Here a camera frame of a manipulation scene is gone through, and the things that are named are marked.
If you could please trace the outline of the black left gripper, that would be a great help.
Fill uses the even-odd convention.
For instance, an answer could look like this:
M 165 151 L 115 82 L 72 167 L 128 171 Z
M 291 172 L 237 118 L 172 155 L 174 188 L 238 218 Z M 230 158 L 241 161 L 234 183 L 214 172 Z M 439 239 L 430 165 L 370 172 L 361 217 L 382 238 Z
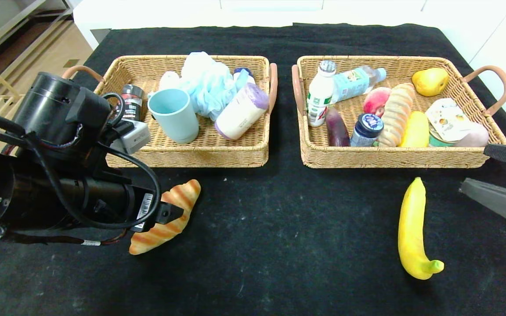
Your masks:
M 143 232 L 152 213 L 156 194 L 152 190 L 127 183 L 89 178 L 89 218 L 104 229 L 129 229 Z M 155 222 L 166 225 L 184 214 L 184 209 L 161 201 Z

